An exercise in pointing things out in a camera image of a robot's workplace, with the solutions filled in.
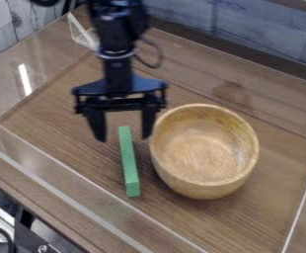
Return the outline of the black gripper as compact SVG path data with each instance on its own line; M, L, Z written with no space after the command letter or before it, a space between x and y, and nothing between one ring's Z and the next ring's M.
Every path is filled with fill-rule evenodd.
M105 113L142 111L144 138L149 138L153 134L156 113L166 108L168 83L137 74L129 57L103 58L102 64L103 78L71 90L75 112L87 114L94 136L105 142Z

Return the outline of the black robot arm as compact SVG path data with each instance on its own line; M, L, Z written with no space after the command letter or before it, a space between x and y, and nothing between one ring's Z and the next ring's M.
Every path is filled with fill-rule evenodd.
M134 72L140 59L137 42L152 27L144 0L89 0L90 20L97 29L97 55L103 63L103 78L71 90L75 111L87 118L95 138L107 140L106 115L142 113L142 137L150 137L157 113L166 108L168 83Z

